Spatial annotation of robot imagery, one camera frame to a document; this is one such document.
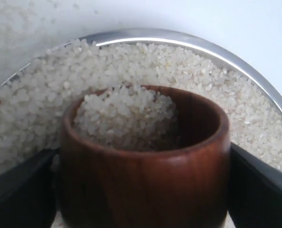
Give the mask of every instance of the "white wall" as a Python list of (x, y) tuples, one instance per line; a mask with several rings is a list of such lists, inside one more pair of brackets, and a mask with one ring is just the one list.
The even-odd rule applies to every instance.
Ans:
[(219, 44), (282, 95), (282, 0), (0, 0), (0, 83), (45, 48), (131, 27), (171, 29)]

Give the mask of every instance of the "wooden cup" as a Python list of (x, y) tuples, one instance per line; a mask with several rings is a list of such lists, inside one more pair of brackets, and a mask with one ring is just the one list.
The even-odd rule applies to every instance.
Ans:
[(222, 227), (229, 178), (227, 115), (197, 94), (145, 87), (176, 103), (181, 149), (136, 152), (92, 143), (73, 129), (83, 98), (74, 102), (61, 131), (64, 221), (72, 228)]

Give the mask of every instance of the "cup rim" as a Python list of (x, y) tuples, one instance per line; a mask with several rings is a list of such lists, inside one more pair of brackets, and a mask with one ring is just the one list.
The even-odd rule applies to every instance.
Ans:
[[(159, 88), (167, 88), (165, 86), (158, 86), (158, 85), (142, 85), (142, 87), (159, 87)], [(201, 96), (199, 94), (190, 92), (190, 91), (185, 91), (173, 87), (168, 87), (172, 90), (177, 90), (179, 92), (186, 92), (190, 93), (192, 96), (194, 96), (196, 99), (201, 100), (202, 102), (207, 103), (219, 116), (219, 126), (218, 128), (214, 131), (212, 135), (210, 135), (208, 138), (205, 140), (202, 140), (201, 142), (198, 142), (194, 145), (187, 146), (187, 147), (182, 147), (179, 149), (174, 149), (174, 150), (163, 150), (163, 151), (135, 151), (135, 150), (118, 150), (114, 149), (108, 146), (104, 146), (95, 142), (92, 142), (90, 140), (87, 140), (86, 138), (80, 136), (80, 134), (73, 128), (73, 119), (71, 119), (71, 114), (75, 110), (75, 108), (81, 105), (81, 103), (84, 100), (84, 96), (81, 97), (80, 99), (76, 100), (73, 102), (64, 112), (63, 117), (62, 117), (62, 132), (65, 131), (66, 134), (68, 134), (69, 137), (74, 139), (77, 143), (83, 145), (86, 148), (95, 148), (94, 150), (97, 153), (105, 153), (108, 155), (114, 155), (114, 156), (125, 156), (125, 157), (135, 157), (135, 158), (146, 158), (146, 157), (174, 157), (174, 156), (180, 156), (186, 153), (191, 153), (191, 152), (196, 152), (200, 151), (201, 148), (212, 145), (216, 143), (220, 138), (226, 136), (229, 133), (229, 127), (230, 127), (230, 122), (227, 114), (225, 111), (215, 102), (213, 102), (210, 99), (205, 98), (204, 96)]]

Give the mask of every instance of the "rice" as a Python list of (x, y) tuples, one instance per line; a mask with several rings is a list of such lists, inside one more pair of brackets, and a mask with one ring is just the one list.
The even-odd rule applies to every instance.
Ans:
[(84, 91), (123, 82), (171, 86), (215, 101), (230, 118), (232, 141), (282, 171), (277, 107), (250, 79), (190, 49), (142, 43), (98, 48), (75, 40), (47, 51), (19, 76), (0, 89), (0, 174), (58, 147), (62, 113)]
[(115, 149), (161, 151), (176, 148), (176, 123), (176, 105), (169, 96), (140, 85), (121, 85), (100, 95), (85, 95), (74, 129)]

